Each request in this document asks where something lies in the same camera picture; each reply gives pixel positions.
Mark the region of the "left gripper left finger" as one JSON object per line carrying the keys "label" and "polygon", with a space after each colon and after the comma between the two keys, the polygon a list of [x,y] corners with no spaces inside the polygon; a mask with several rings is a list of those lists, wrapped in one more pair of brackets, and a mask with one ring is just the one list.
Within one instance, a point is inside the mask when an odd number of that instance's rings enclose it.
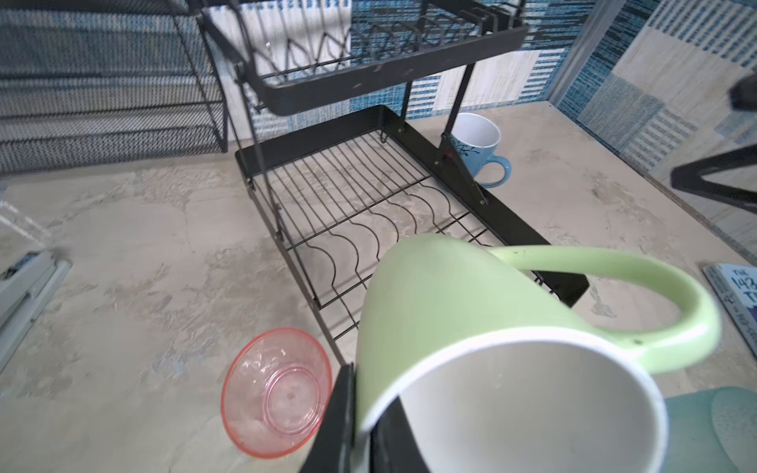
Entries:
{"label": "left gripper left finger", "polygon": [[342,366],[338,373],[319,431],[300,472],[350,472],[354,421],[355,367],[350,364]]}

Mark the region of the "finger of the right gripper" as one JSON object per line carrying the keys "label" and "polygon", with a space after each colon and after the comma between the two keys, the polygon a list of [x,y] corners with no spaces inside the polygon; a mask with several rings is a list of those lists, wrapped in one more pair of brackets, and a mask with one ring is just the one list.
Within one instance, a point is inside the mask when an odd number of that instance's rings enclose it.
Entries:
{"label": "finger of the right gripper", "polygon": [[739,112],[757,111],[757,74],[740,79],[729,89],[729,102]]}
{"label": "finger of the right gripper", "polygon": [[756,192],[721,183],[706,181],[706,175],[756,165],[756,146],[746,146],[683,166],[670,173],[673,189],[756,213]]}

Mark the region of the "clear pink plastic cup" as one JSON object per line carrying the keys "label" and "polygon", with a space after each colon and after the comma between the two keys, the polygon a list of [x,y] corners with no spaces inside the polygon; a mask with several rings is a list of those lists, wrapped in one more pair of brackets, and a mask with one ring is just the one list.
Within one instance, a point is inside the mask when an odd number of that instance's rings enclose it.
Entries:
{"label": "clear pink plastic cup", "polygon": [[225,376],[224,429],[247,455],[283,457],[317,432],[331,390],[331,365],[319,341],[291,327],[264,332],[240,350]]}

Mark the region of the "light green ceramic mug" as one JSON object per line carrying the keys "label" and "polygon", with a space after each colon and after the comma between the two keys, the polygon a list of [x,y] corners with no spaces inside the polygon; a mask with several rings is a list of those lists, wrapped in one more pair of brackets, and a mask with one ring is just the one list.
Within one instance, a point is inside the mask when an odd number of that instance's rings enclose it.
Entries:
{"label": "light green ceramic mug", "polygon": [[[592,325],[532,279],[621,280],[671,301],[672,325]],[[359,326],[352,460],[399,401],[432,472],[656,472],[668,446],[657,374],[706,359],[720,311],[684,271],[621,250],[481,248],[443,235],[395,244],[373,275]]]}

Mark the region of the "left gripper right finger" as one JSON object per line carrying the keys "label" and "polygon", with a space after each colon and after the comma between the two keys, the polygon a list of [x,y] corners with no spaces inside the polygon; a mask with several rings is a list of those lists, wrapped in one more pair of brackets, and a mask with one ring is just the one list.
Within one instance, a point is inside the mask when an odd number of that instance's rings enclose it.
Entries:
{"label": "left gripper right finger", "polygon": [[429,473],[398,397],[382,413],[372,430],[369,471],[372,473]]}

